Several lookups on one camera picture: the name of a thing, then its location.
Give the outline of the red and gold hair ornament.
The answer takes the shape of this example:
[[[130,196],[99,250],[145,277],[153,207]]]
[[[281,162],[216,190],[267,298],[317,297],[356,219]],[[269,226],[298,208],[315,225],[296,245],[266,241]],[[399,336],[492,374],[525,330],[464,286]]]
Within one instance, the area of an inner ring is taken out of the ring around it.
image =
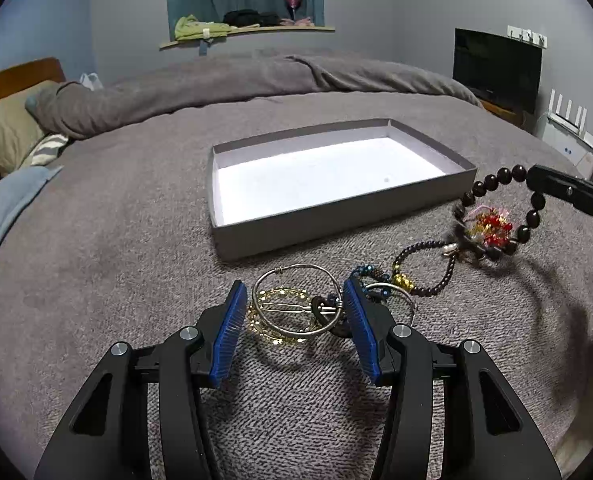
[[[464,216],[465,234],[484,249],[503,249],[510,242],[513,224],[509,211],[479,205]]]

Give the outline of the thin silver bangle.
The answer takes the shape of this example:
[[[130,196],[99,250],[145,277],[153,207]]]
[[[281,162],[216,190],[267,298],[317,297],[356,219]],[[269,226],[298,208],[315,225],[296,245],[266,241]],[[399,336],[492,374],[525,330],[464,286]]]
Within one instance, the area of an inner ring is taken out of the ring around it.
[[[316,263],[278,266],[254,282],[251,307],[257,320],[281,338],[313,338],[341,321],[341,286]]]

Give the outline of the white wifi router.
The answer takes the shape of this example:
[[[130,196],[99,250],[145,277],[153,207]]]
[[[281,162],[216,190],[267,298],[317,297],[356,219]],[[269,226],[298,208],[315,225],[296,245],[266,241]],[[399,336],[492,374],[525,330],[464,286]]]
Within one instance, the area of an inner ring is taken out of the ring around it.
[[[552,89],[539,139],[567,158],[581,176],[593,181],[593,134],[586,129],[587,108]]]

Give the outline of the wooden tv stand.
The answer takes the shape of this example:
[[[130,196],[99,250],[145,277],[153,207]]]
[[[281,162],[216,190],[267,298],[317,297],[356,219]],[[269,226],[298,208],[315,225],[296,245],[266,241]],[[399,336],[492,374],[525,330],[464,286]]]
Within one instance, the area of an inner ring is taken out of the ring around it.
[[[515,125],[520,127],[523,125],[523,114],[521,112],[513,112],[513,110],[506,110],[505,108],[498,106],[494,103],[490,103],[483,99],[480,99],[479,102],[483,105],[487,112],[493,114],[494,116],[504,120],[505,122],[509,122],[509,124]]]

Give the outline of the black television screen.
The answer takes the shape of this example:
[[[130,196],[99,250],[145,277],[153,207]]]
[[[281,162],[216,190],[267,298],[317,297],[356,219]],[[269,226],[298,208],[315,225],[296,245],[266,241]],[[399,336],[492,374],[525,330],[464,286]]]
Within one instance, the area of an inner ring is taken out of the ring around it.
[[[455,29],[453,79],[487,102],[533,114],[541,64],[539,47],[489,32]]]

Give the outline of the light blue blanket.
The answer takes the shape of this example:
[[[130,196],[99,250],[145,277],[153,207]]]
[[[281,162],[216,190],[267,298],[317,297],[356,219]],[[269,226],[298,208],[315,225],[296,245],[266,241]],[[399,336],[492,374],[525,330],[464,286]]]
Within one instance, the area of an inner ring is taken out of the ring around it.
[[[61,170],[62,166],[27,167],[0,180],[0,245],[16,218]]]

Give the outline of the striped grey pillow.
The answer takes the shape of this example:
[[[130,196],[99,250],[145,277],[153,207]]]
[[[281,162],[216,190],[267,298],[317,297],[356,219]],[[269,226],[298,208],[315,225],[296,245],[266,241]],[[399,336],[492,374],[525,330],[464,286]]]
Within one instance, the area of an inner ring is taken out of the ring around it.
[[[71,139],[63,134],[50,134],[39,141],[28,153],[20,169],[35,166],[47,166],[60,157]]]

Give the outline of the grey shallow cardboard box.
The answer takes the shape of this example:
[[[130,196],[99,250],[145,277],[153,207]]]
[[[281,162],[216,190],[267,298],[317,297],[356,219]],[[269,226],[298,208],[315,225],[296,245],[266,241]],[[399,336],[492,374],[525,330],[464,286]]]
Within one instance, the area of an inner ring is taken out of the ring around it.
[[[275,131],[213,146],[208,209],[234,261],[456,200],[476,167],[393,118]]]

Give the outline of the olive green pillow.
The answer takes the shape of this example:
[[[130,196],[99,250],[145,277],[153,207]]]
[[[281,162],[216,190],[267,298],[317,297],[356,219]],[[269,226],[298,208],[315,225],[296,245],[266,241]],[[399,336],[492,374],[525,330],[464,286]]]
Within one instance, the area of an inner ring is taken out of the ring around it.
[[[42,90],[53,89],[57,85],[54,81],[42,81],[0,100],[1,177],[19,169],[31,150],[46,136],[46,132],[26,110],[26,101],[38,96]]]

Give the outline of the grey duvet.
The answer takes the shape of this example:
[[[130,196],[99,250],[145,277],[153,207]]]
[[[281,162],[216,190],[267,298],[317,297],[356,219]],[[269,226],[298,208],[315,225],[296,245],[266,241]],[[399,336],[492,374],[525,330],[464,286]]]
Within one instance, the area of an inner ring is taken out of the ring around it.
[[[25,108],[46,132],[84,140],[183,108],[321,92],[451,96],[481,105],[460,82],[419,67],[354,55],[277,54],[182,63],[101,90],[64,82],[28,98]]]

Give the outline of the wooden headboard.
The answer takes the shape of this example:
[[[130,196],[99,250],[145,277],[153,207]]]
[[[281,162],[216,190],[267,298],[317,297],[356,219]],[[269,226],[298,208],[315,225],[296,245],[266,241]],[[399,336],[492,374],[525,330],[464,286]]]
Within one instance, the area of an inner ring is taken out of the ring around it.
[[[2,70],[0,100],[43,81],[65,82],[65,74],[57,58],[41,58]]]

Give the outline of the black cloth on sill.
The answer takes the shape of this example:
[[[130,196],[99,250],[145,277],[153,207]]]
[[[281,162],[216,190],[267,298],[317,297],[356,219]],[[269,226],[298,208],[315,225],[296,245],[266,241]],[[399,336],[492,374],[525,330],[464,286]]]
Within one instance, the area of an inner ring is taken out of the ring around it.
[[[249,27],[258,25],[260,27],[280,26],[281,18],[274,12],[258,12],[252,9],[242,9],[227,12],[223,22],[232,27]]]

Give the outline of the wooden window sill shelf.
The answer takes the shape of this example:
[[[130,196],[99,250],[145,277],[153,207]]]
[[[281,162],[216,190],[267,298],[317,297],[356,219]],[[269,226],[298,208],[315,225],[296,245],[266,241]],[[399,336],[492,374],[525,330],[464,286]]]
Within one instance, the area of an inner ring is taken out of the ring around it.
[[[180,41],[168,41],[164,42],[164,44],[159,45],[160,51],[170,50],[174,48],[180,48],[189,46],[193,42],[206,42],[207,44],[212,44],[216,40],[227,40],[230,38],[237,38],[243,36],[258,36],[264,34],[288,34],[289,32],[322,32],[323,34],[333,34],[336,32],[336,28],[334,26],[272,26],[272,27],[260,27],[260,26],[250,26],[250,27],[239,27],[239,28],[231,28],[229,32],[227,32],[226,36],[214,36],[212,32],[208,29],[205,29],[205,32],[198,37],[192,39],[182,39]]]

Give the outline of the green folded cloth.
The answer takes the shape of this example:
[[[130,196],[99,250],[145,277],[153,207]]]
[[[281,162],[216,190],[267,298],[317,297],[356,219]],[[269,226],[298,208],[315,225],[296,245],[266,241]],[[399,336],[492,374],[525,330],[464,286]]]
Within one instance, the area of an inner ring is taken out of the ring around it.
[[[232,27],[220,22],[202,22],[193,14],[182,16],[174,27],[174,39],[179,42],[212,40],[229,35]]]

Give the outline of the white wall socket strip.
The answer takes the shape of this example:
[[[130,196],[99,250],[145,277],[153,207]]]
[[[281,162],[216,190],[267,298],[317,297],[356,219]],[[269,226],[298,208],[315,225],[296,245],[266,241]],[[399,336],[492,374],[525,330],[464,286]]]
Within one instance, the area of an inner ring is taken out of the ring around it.
[[[527,44],[546,49],[548,47],[548,37],[539,34],[539,32],[533,32],[530,29],[520,28],[517,26],[507,26],[507,36],[512,39],[517,39]]]

